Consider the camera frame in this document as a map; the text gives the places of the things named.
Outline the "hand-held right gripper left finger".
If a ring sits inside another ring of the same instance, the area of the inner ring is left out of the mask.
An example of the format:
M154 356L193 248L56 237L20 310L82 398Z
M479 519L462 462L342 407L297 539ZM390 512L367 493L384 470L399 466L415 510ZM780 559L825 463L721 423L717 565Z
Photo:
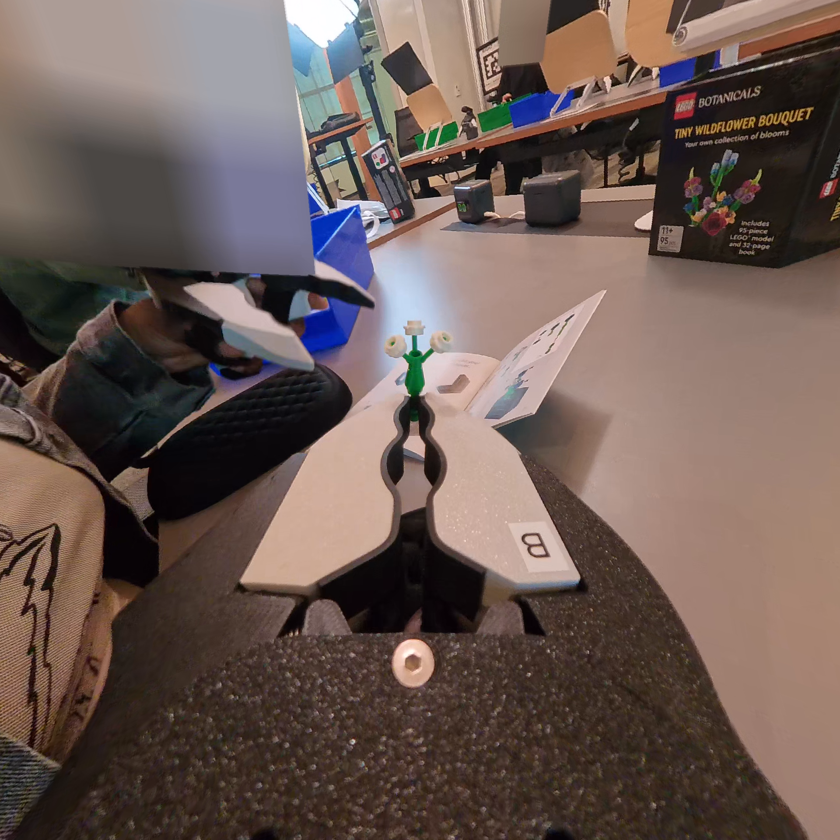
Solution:
M389 549L401 506L387 457L403 441L393 394L313 444L239 583L250 592L316 594Z

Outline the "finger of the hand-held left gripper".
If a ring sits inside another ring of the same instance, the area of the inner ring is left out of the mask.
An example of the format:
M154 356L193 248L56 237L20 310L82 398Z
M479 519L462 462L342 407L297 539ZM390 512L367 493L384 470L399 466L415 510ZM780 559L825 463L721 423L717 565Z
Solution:
M300 337L290 326L256 306L246 280L185 286L184 309L196 315L185 333L187 343L211 362L223 366L236 362L236 358L222 353L225 345L246 358L259 358L297 371L314 369L314 360Z
M318 259L312 272L306 276L289 276L292 293L289 305L289 322L307 317L313 310L310 295L323 299L336 299L360 308L375 307L371 294L340 270Z

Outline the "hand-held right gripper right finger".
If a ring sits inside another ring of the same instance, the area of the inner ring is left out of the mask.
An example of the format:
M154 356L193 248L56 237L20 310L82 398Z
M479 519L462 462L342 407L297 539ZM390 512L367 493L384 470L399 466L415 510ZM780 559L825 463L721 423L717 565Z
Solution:
M431 395L420 403L426 591L508 601L576 588L581 573L519 451L485 421Z

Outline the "green lego flower stem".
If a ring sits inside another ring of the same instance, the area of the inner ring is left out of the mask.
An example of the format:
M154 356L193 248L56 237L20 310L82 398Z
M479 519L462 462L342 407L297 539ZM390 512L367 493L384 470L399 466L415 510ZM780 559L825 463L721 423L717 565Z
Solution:
M405 387L410 397L411 421L418 422L420 396L425 388L424 364L432 354L442 354L453 349L453 337L448 331L436 331L429 339L429 348L425 352L418 349L417 340L424 334L425 327L420 319L406 322L404 333L411 339L409 348L401 335L395 334L384 342L384 352L393 359L402 358L407 365Z

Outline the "person's left forearm denim sleeve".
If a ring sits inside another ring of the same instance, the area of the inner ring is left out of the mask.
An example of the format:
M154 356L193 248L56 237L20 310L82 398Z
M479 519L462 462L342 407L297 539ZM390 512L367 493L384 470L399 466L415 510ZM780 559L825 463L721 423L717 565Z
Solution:
M121 330L130 304L112 301L84 323L65 354L24 387L28 402L111 479L214 392L208 366L172 375Z

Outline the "lego instruction booklet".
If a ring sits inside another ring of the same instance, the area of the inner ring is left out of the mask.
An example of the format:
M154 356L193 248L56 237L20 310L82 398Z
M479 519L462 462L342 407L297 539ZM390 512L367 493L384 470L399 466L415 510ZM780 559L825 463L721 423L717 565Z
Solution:
M502 360L457 351L453 338L451 351L433 353L423 365L422 396L432 396L492 429L534 416L605 294L601 290L552 318ZM428 350L431 336L418 338L421 352ZM406 362L402 358L393 360L388 375L350 410L349 417L392 403L398 396L408 396L404 384Z

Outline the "person's left hand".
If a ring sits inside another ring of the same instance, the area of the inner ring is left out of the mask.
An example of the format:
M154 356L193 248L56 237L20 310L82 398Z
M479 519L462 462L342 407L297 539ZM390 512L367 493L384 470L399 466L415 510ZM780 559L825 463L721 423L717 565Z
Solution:
M146 297L129 305L118 315L122 331L148 357L171 375L182 375L214 364L219 371L227 369L226 377L249 377L260 373L263 361L249 358L242 351L220 343L214 353L227 362L208 359L186 342L192 322L184 315L167 309L154 297Z

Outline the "large blue plastic bin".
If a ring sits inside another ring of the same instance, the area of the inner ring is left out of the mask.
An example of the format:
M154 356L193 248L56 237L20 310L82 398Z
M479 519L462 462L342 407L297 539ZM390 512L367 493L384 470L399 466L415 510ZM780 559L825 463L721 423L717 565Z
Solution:
M316 259L340 270L370 293L374 268L361 211L352 206L327 213L311 220L311 244L313 262ZM290 326L300 337L310 353L329 350L346 343L361 309L336 299L323 299L310 295L313 310L306 318L289 322L289 305L292 293L290 276L251 275L237 280L246 280L257 307L268 311L273 317ZM228 282L220 276L213 282Z

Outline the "black padded wrist rest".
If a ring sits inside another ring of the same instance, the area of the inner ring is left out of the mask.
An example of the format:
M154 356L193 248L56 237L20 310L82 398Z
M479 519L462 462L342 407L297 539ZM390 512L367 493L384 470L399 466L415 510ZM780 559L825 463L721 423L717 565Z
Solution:
M318 441L352 404L345 381L320 364L250 386L143 459L154 513L170 521L210 508Z

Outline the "small black product box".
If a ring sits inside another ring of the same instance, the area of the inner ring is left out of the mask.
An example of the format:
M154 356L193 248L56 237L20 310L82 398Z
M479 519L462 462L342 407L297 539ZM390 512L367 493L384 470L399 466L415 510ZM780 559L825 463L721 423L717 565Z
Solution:
M392 143L385 139L373 144L363 153L362 161L392 222L398 224L414 218L413 194Z

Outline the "grey power station green display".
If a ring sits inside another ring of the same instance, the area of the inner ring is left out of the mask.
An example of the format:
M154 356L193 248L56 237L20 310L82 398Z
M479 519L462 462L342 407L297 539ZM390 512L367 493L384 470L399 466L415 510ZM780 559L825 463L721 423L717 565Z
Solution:
M496 217L495 199L489 180L458 183L453 191L458 220L465 224L481 224Z

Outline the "black light stand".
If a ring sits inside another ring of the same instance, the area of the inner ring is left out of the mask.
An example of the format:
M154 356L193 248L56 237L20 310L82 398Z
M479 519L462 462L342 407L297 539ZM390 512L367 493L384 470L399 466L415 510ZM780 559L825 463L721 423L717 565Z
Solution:
M371 107L371 114L374 120L376 130L379 135L379 140L388 140L392 142L393 138L388 131L385 121L382 116L382 109L379 99L375 92L375 67L371 59L372 47L363 43L364 27L362 22L356 18L353 21L353 31L360 44L361 53L363 56L363 63L359 68L360 79L364 88L365 96Z

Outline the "upturned wooden chair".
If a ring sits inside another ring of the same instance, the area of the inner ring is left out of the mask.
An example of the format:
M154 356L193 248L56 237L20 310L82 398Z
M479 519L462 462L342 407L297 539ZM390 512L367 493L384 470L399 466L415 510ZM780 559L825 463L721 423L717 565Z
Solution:
M666 30L672 1L629 1L625 22L626 52L635 63L627 80L632 86L643 68L656 68L680 60L673 36Z
M405 108L395 112L397 151L403 158L417 151L416 134L453 122L453 117L410 42L385 56L381 66L406 97Z
M595 90L609 92L617 68L618 53L613 43L607 14L599 8L547 34L542 61L543 76L552 93L562 98L583 87L570 110L582 112L594 103Z

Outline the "dark grey power station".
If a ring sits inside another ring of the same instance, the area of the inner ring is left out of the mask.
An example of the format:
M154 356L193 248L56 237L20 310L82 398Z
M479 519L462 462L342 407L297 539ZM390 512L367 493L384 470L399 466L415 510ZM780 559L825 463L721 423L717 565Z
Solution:
M555 228L581 216L581 173L568 170L546 173L521 184L524 221L528 226Z

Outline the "black studio light panel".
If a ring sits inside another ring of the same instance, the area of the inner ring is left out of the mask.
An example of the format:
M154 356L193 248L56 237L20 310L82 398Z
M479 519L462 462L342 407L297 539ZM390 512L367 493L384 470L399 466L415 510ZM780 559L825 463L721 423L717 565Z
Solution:
M343 27L337 37L326 47L332 83L338 85L360 69L364 63L364 54L357 32L358 23L353 21Z

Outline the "black and white marker tag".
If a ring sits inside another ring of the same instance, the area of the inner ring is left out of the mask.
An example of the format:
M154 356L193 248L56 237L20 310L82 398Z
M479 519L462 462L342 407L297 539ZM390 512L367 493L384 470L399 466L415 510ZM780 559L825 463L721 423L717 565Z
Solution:
M479 86L484 98L489 98L501 83L499 38L495 37L476 48Z

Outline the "black desk mat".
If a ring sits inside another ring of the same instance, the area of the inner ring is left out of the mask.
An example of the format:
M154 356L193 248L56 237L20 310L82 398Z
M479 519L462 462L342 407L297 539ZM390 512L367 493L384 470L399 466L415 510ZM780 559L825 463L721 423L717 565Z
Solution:
M490 218L480 224L454 221L442 228L445 232L472 235L539 235L607 238L647 238L649 233L636 229L636 221L651 212L654 200L583 203L581 215L561 226L530 226L522 217Z

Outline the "person's torso in printed shirt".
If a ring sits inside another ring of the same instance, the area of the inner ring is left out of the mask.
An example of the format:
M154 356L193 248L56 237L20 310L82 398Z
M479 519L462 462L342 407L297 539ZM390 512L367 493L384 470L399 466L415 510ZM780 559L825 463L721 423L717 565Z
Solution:
M133 506L2 375L2 838L87 729L121 606L159 570Z

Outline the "long wooden table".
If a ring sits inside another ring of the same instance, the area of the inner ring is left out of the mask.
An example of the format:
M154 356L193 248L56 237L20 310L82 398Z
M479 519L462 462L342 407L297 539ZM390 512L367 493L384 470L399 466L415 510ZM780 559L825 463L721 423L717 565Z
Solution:
M409 168L430 161L446 158L453 154L461 154L471 150L484 150L500 144L508 144L525 140L530 137L553 133L566 127L586 124L592 121L609 119L615 116L635 112L647 107L658 105L665 101L667 92L673 86L666 88L651 87L644 90L623 87L613 98L611 95L594 98L586 108L569 107L553 117L516 128L506 125L487 133L480 134L473 140L453 140L439 145L432 150L421 150L400 159L400 165L406 172Z

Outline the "black printed cardboard box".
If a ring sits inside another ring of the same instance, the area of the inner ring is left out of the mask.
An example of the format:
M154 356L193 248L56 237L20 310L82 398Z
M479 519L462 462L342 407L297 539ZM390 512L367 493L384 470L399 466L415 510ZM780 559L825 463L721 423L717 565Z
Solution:
M649 254L779 268L839 244L838 41L665 100Z

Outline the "white metal tube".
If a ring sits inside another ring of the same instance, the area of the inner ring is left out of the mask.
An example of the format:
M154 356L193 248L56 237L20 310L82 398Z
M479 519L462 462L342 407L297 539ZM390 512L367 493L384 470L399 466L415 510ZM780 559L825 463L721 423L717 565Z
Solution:
M835 1L674 1L666 33L681 55L699 55L838 13Z

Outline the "orange frame desk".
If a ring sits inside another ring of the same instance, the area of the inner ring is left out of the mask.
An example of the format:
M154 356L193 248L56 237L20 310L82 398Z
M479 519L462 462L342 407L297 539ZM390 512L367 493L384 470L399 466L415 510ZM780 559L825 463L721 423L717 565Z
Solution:
M308 137L308 149L310 154L310 163L315 174L317 184L321 188L321 193L325 203L329 209L335 209L336 204L329 192L327 183L324 180L318 163L318 149L319 147L326 148L332 143L339 143L343 150L343 159L347 162L350 173L353 178L353 183L356 187L356 192L362 201L368 200L368 193L366 192L364 179L359 166L355 162L354 152L350 150L350 140L360 131L366 130L373 122L373 118L358 119L354 122L347 122L336 129L327 132L320 132Z

